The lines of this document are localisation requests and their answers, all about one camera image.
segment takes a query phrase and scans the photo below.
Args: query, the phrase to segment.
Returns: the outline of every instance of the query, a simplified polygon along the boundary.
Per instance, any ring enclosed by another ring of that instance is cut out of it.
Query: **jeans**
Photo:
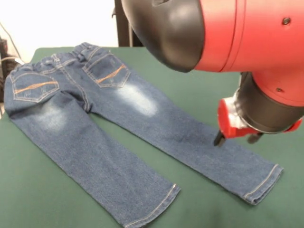
[[[12,71],[5,82],[5,109],[125,228],[157,218],[180,188],[107,135],[88,113],[132,132],[253,205],[283,171],[233,141],[214,147],[216,129],[176,107],[109,50],[88,43]]]

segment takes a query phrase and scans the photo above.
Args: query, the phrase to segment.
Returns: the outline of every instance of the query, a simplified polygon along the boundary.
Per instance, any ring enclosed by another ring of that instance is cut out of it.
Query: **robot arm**
[[[122,0],[134,32],[167,67],[241,72],[218,106],[226,138],[296,130],[304,115],[301,0]]]

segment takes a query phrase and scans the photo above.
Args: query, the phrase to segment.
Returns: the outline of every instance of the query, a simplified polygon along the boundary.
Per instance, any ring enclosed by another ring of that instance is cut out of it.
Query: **screw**
[[[290,18],[284,18],[283,21],[282,21],[282,24],[283,25],[288,25],[290,22],[291,22]]]

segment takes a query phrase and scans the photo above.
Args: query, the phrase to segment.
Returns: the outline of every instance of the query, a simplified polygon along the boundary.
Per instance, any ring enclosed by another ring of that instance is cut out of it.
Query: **seam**
[[[74,62],[74,61],[76,61],[76,59],[70,59],[70,60],[67,60],[66,62],[64,62],[64,63],[62,63],[62,64],[58,64],[56,67],[57,68],[53,68],[53,69],[50,69],[50,70],[45,70],[45,71],[42,71],[42,72],[40,72],[41,74],[51,74],[51,73],[54,73],[54,72],[56,72],[57,70],[59,70],[59,68],[61,68],[61,67],[65,67],[66,65],[68,65],[69,63],[71,63],[71,62]]]
[[[115,77],[118,74],[118,72],[121,69],[123,69],[123,68],[125,68],[125,65],[121,65],[117,70],[115,70],[114,72],[110,73],[108,76],[100,78],[100,79],[97,79],[96,82],[97,83],[101,83],[101,82],[105,81],[108,78]]]
[[[86,71],[84,69],[84,72],[90,77],[90,79],[92,79],[95,83],[96,83],[96,78],[95,76],[89,72],[89,71]],[[128,80],[129,76],[130,76],[130,71],[128,70],[128,72],[125,74],[125,76],[123,77],[123,80],[120,82],[120,83],[114,83],[114,84],[99,84],[99,83],[96,83],[100,88],[106,88],[106,87],[123,87],[124,84],[126,83],[126,81]]]
[[[278,166],[278,164],[276,164],[272,170],[270,171],[270,173],[268,174],[268,176],[252,191],[247,193],[244,198],[247,199],[247,197],[253,193],[255,193],[263,184],[265,184],[265,182],[270,178],[271,174],[274,172],[275,168]]]
[[[36,84],[32,84],[24,89],[17,89],[14,91],[15,94],[18,94],[18,93],[21,93],[21,92],[24,92],[26,90],[32,90],[32,89],[37,89],[39,87],[42,87],[44,85],[47,85],[47,84],[58,84],[58,82],[43,82],[43,83],[36,83]]]
[[[81,95],[82,95],[82,98],[85,102],[85,111],[89,111],[88,108],[89,108],[89,101],[87,99],[87,94],[85,92],[85,90],[70,76],[70,74],[62,67],[60,68],[60,71],[62,71],[62,73],[67,77],[67,79],[72,83],[74,84],[81,92]]]
[[[173,189],[176,187],[176,184],[174,184],[172,187],[171,187],[171,189],[170,189],[170,191],[168,192],[168,194],[167,194],[167,196],[161,201],[161,203],[147,216],[147,217],[145,217],[145,218],[141,218],[141,219],[139,219],[139,220],[136,220],[136,221],[134,221],[134,222],[131,222],[131,223],[129,223],[129,224],[127,224],[124,228],[128,228],[129,226],[131,226],[131,225],[134,225],[135,223],[138,223],[138,222],[141,222],[141,221],[144,221],[144,220],[147,220],[149,217],[151,217],[153,214],[154,214],[154,212],[164,203],[164,201],[166,201],[166,199],[171,195],[171,193],[172,193],[172,191],[173,191]]]
[[[19,101],[32,101],[32,102],[36,102],[39,103],[40,101],[42,101],[44,98],[46,98],[48,95],[50,95],[51,93],[57,91],[59,89],[59,86],[56,85],[56,87],[50,91],[48,91],[47,93],[43,94],[43,96],[39,97],[39,98],[21,98],[21,97],[17,97],[16,94],[14,94],[13,99],[14,100],[19,100]]]
[[[105,57],[107,57],[108,55],[110,55],[109,53],[104,55],[104,56],[101,56],[100,58],[98,58],[97,60],[95,60],[89,67],[86,67],[87,70],[90,70],[94,65],[96,65],[100,60],[104,59]]]
[[[96,47],[96,48],[91,52],[91,54],[88,56],[88,61],[90,61],[91,58],[93,57],[93,55],[94,55],[98,50],[100,50],[100,49],[101,49],[101,47]]]
[[[47,78],[50,78],[52,79],[53,81],[55,81],[55,79],[51,76],[47,76],[47,75],[42,75],[42,74],[39,74],[39,73],[35,73],[35,72],[27,72],[27,73],[23,73],[21,75],[18,75],[16,78],[12,78],[12,82],[15,83],[17,81],[18,78],[24,76],[24,75],[38,75],[38,76],[43,76],[43,77],[47,77]]]

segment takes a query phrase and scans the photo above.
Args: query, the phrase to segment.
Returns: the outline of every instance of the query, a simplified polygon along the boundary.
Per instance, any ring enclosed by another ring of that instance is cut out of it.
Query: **green tablecloth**
[[[33,61],[71,47],[41,48]],[[238,74],[172,71],[144,48],[112,48],[146,80],[198,120],[217,126],[217,104],[231,96]],[[304,227],[304,127],[265,136],[244,146],[285,172],[257,206],[250,206],[180,162],[120,127],[92,115],[96,123],[161,175],[182,188],[173,204],[149,228]],[[119,228],[114,219],[59,169],[5,115],[0,120],[0,228]]]

